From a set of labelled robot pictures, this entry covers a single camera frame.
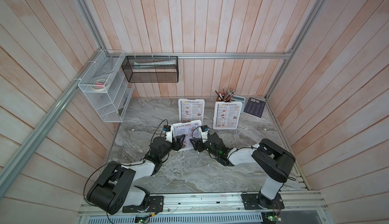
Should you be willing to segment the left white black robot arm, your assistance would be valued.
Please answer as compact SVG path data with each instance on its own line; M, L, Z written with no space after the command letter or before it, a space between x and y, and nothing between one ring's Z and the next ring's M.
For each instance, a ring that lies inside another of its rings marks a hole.
M133 185L133 181L156 174L169 153L179 151L185 135L174 137L166 133L165 137L152 140L150 150L139 162L121 164L109 162L85 196L86 202L97 206L111 215L122 207L131 207L139 212L151 211L150 192L143 187Z

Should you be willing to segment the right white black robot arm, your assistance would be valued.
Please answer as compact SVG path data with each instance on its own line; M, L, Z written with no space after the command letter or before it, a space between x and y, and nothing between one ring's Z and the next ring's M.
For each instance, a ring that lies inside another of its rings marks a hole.
M250 147L228 148L223 140L214 133L192 138L190 142L198 152L207 151L223 166L236 166L244 163L256 163L267 174L258 194L243 194L245 209L284 209L280 189L289 179L296 162L292 153L269 139Z

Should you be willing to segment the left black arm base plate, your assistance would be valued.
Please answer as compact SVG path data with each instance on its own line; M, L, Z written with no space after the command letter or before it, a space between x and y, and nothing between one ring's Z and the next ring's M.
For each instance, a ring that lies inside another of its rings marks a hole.
M164 209L164 196L147 197L140 206L123 206L123 213L159 213Z

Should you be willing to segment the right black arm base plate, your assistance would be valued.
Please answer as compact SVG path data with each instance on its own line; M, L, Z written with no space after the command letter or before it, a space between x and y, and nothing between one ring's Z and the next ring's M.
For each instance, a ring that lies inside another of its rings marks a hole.
M241 194L245 210L258 210L258 209L284 209L285 205L281 198L280 193L278 193L274 200L269 200L266 197L262 196L261 193L258 194L249 194L243 192Z

